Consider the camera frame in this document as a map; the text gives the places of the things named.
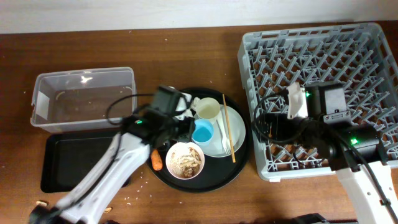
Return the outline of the blue cup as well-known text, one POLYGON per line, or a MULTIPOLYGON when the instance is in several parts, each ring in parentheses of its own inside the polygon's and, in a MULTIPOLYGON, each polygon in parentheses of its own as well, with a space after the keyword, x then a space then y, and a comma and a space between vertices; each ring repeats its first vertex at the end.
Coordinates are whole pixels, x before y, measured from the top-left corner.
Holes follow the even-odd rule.
POLYGON ((195 120, 192 141, 199 146, 207 146, 214 136, 214 127, 207 119, 195 120))

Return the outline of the white cup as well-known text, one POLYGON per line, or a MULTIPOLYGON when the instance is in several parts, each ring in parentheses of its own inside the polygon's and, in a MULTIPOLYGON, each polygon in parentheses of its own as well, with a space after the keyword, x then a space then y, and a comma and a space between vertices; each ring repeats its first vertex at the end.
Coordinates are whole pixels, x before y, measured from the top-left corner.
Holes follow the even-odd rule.
POLYGON ((215 124, 220 114, 220 104, 214 98, 202 98, 196 104, 195 111, 198 118, 206 119, 211 124, 215 124))

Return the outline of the wooden chopstick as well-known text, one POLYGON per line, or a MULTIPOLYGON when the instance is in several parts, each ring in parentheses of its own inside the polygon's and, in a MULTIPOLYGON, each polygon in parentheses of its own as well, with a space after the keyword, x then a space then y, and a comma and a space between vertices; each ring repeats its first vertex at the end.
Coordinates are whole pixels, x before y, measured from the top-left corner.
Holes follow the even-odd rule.
POLYGON ((227 129, 228 129, 228 136, 229 136, 229 147, 230 147, 230 151, 231 151, 231 157, 232 157, 232 161, 233 163, 236 163, 236 158, 234 155, 234 146, 233 146, 233 138, 232 138, 232 134, 231 134, 231 128, 230 128, 230 124, 229 124, 229 117, 228 117, 228 107, 226 104, 226 98, 225 95, 222 94, 223 97, 223 104, 224 104, 224 113, 225 113, 225 119, 227 122, 227 129))

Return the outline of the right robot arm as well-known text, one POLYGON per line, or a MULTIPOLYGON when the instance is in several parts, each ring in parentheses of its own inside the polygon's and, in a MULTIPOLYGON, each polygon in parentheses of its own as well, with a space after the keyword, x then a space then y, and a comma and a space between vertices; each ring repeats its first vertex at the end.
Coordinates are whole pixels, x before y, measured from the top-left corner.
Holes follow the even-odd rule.
POLYGON ((351 123, 343 85, 294 83, 278 94, 289 106, 284 124, 274 130, 278 144, 316 148, 338 176, 359 223, 397 223, 397 196, 381 137, 373 126, 351 123))

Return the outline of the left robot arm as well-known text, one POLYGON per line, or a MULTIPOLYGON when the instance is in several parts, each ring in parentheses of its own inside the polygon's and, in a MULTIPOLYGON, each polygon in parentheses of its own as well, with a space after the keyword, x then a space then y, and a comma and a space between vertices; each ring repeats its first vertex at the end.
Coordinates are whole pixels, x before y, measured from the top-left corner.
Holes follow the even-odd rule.
POLYGON ((194 119, 187 106, 164 112, 149 105, 120 122, 102 158, 83 180, 52 209, 36 206, 29 223, 98 223, 130 175, 150 157, 151 151, 169 140, 190 139, 194 119))

